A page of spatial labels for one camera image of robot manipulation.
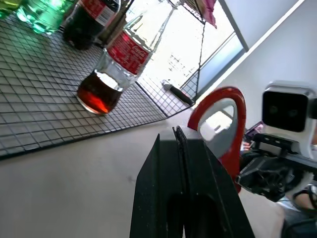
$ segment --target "coca-cola bottle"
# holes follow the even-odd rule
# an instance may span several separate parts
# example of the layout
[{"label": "coca-cola bottle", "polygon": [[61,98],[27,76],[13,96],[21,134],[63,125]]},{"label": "coca-cola bottle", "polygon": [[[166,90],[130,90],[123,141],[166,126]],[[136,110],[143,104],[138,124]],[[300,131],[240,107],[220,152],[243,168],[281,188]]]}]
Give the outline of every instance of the coca-cola bottle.
[{"label": "coca-cola bottle", "polygon": [[63,38],[78,50],[88,49],[120,10],[120,0],[79,0],[66,20]]},{"label": "coca-cola bottle", "polygon": [[156,51],[166,25],[180,2],[160,0],[126,24],[104,49],[95,70],[77,91],[80,103],[96,114],[106,114],[117,104],[121,93],[134,83]]}]

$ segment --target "green bottle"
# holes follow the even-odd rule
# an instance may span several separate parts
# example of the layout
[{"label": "green bottle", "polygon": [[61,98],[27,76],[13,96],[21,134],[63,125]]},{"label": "green bottle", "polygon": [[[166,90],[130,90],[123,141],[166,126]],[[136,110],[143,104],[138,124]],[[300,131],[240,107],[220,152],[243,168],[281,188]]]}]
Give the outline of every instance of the green bottle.
[{"label": "green bottle", "polygon": [[0,18],[5,18],[17,10],[21,2],[22,0],[0,0]]},{"label": "green bottle", "polygon": [[52,34],[63,21],[63,15],[74,0],[23,0],[16,15],[32,25],[36,33]]}]

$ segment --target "coca-cola logo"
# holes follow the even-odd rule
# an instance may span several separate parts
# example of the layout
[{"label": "coca-cola logo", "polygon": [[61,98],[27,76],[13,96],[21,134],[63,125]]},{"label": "coca-cola logo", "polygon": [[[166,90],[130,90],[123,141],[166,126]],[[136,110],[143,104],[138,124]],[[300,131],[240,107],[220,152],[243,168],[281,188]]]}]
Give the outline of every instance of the coca-cola logo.
[{"label": "coca-cola logo", "polygon": [[141,56],[142,58],[146,57],[147,56],[147,53],[143,50],[141,50],[138,46],[134,46],[132,47],[132,49],[139,55]]}]

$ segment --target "plastic bottle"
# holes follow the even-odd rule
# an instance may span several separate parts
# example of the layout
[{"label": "plastic bottle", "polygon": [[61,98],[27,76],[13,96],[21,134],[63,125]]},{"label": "plastic bottle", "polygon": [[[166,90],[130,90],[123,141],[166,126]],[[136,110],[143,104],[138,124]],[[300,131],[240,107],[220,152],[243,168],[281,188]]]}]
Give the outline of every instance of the plastic bottle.
[{"label": "plastic bottle", "polygon": [[36,33],[52,34],[63,21],[63,15],[74,0],[23,0],[17,11],[21,21],[30,23]]},{"label": "plastic bottle", "polygon": [[80,0],[67,19],[63,38],[78,50],[88,49],[120,10],[120,0]]},{"label": "plastic bottle", "polygon": [[77,91],[79,102],[87,110],[101,115],[113,110],[122,92],[139,78],[157,50],[177,6],[160,0],[158,5],[127,23],[104,49],[95,70]]},{"label": "plastic bottle", "polygon": [[6,18],[17,10],[22,0],[0,0],[0,18]]}]

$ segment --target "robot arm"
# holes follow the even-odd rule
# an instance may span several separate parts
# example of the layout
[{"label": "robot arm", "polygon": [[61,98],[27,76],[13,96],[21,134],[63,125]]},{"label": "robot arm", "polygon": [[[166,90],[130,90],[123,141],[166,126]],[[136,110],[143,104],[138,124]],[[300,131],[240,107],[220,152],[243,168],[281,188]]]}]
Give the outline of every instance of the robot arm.
[{"label": "robot arm", "polygon": [[317,92],[294,82],[271,83],[263,93],[263,134],[243,155],[236,182],[278,201],[303,189],[317,172],[311,142],[316,127]]}]

